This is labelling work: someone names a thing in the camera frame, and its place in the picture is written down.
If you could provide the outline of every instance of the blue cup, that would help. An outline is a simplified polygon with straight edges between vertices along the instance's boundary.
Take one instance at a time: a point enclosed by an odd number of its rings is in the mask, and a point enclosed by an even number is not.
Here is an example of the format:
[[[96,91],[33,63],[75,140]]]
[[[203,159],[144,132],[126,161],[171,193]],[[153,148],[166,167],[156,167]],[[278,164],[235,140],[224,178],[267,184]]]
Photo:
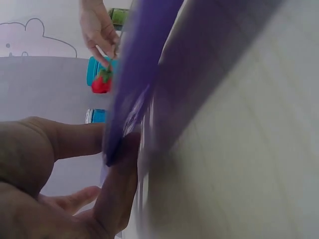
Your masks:
[[[101,109],[88,109],[85,123],[105,123],[107,121],[107,111]]]
[[[109,62],[111,61],[111,59],[107,56],[105,57],[105,59],[107,59]],[[113,67],[113,71],[116,70],[117,64],[118,60],[112,61],[111,65]],[[94,57],[91,57],[89,59],[88,69],[86,72],[86,84],[88,86],[92,86],[96,75],[100,72],[101,69],[104,69],[104,67],[97,60],[95,60]]]

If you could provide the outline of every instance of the purple plastic sheet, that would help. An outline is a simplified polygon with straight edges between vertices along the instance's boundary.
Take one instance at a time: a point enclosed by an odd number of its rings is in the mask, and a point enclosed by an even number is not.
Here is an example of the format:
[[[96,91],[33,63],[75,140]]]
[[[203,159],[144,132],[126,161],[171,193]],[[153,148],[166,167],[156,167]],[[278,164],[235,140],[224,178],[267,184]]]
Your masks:
[[[119,71],[113,104],[103,142],[103,159],[114,163],[122,138],[139,125],[149,105],[163,46],[183,0],[142,0],[132,14]]]

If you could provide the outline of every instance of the hand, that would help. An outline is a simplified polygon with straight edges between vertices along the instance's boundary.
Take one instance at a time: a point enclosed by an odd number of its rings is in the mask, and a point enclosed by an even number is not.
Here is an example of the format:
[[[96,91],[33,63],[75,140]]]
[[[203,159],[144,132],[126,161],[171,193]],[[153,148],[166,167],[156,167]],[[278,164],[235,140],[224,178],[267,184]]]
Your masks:
[[[34,117],[0,123],[0,238],[113,239],[127,226],[138,181],[139,133],[124,138],[102,189],[39,194],[54,162],[101,151],[103,127]],[[96,197],[93,209],[73,216]]]
[[[108,61],[96,46],[110,58],[115,57],[115,44],[119,40],[103,0],[80,0],[80,24],[86,46],[104,67]]]

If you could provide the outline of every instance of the finger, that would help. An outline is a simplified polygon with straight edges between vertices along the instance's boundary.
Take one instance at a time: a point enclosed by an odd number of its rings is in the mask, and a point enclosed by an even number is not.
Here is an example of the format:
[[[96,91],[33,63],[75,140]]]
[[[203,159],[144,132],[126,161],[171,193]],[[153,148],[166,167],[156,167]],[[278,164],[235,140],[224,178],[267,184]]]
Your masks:
[[[40,128],[46,134],[55,160],[101,152],[104,123],[72,125],[38,117],[22,121],[29,127]]]
[[[74,215],[81,208],[92,203],[99,196],[100,191],[99,187],[91,186],[68,196],[51,197],[50,199],[58,207]]]
[[[137,158],[140,139],[139,133],[131,133],[123,139],[116,153],[115,165],[109,168],[93,209],[94,219],[109,235],[115,235],[123,229],[119,228],[119,223],[123,215],[127,216],[132,208],[138,182]]]
[[[108,39],[111,44],[116,44],[119,40],[119,36],[117,35],[112,20],[109,14],[103,15],[101,18],[101,33],[105,39]]]
[[[109,66],[109,62],[102,56],[100,51],[96,46],[89,48],[94,58],[102,64],[105,68]]]
[[[108,57],[114,57],[114,47],[101,34],[95,34],[92,39]]]
[[[108,39],[112,45],[115,45],[120,40],[112,23],[104,27],[101,33],[102,33],[102,36]]]

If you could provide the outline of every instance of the strawberry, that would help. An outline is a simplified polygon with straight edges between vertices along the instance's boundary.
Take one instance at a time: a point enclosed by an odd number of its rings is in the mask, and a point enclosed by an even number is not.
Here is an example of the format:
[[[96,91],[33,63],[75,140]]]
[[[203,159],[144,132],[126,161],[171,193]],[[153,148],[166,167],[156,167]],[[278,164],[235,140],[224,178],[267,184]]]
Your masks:
[[[92,83],[92,91],[97,94],[104,94],[111,90],[113,72],[102,69]]]
[[[93,81],[91,88],[93,93],[97,93],[97,94],[107,93],[107,91],[104,89],[105,87],[104,87],[102,76],[99,76],[97,79],[95,79],[95,81]]]

